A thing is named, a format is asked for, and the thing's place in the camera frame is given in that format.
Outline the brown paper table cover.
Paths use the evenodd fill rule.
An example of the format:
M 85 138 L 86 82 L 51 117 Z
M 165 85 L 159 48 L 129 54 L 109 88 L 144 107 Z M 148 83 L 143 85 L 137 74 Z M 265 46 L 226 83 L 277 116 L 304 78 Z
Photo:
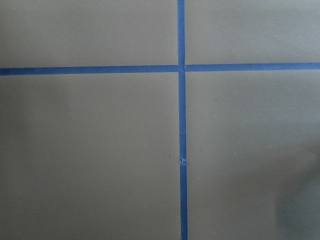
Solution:
M 320 63 L 317 0 L 184 0 L 185 65 Z M 3 0 L 0 69 L 178 65 L 178 0 Z M 320 237 L 320 69 L 185 72 L 188 240 Z M 178 72 L 0 75 L 3 240 L 181 240 Z

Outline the long vertical blue tape strip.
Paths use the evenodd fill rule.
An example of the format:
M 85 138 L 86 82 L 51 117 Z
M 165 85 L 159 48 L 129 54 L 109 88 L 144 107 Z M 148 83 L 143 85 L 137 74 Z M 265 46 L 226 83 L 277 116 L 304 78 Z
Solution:
M 177 1 L 179 180 L 181 239 L 188 239 L 185 1 Z

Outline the horizontal blue tape strip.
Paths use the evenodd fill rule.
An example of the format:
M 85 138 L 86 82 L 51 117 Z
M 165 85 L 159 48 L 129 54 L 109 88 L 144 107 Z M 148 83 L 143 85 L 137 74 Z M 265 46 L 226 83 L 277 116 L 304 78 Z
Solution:
M 319 70 L 318 62 L 1 68 L 1 76 Z

